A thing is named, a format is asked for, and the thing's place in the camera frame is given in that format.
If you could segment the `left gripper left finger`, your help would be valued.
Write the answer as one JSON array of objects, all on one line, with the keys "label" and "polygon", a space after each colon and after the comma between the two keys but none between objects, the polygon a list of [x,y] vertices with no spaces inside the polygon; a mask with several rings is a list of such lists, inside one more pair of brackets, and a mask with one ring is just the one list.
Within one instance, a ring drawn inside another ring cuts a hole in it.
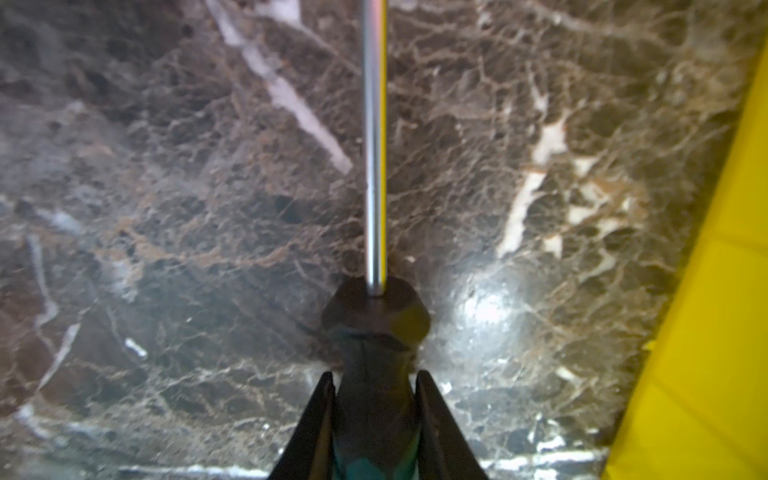
[{"label": "left gripper left finger", "polygon": [[329,480],[333,477],[333,410],[331,372],[320,377],[269,480]]}]

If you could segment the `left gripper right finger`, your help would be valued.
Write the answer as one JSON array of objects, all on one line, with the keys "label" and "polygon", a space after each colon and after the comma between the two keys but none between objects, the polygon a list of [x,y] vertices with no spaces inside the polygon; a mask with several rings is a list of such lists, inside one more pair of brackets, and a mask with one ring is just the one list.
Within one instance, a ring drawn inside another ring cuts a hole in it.
[{"label": "left gripper right finger", "polygon": [[426,370],[420,370],[416,376],[415,398],[421,424],[419,478],[488,480]]}]

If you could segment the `green handled screwdriver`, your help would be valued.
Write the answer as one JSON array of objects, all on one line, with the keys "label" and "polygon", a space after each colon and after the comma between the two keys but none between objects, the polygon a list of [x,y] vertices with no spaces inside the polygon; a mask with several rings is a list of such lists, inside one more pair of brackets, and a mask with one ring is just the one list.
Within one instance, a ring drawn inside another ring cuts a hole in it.
[{"label": "green handled screwdriver", "polygon": [[387,272],[387,4],[361,4],[365,273],[322,314],[343,371],[333,411],[335,479],[410,479],[420,421],[409,379],[429,327],[415,290]]}]

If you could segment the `yellow plastic bin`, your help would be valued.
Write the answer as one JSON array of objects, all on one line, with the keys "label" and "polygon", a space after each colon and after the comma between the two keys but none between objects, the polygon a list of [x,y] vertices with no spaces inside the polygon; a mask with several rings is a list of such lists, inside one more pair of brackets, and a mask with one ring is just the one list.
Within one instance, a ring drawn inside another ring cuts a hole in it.
[{"label": "yellow plastic bin", "polygon": [[767,475],[767,69],[631,397],[608,479]]}]

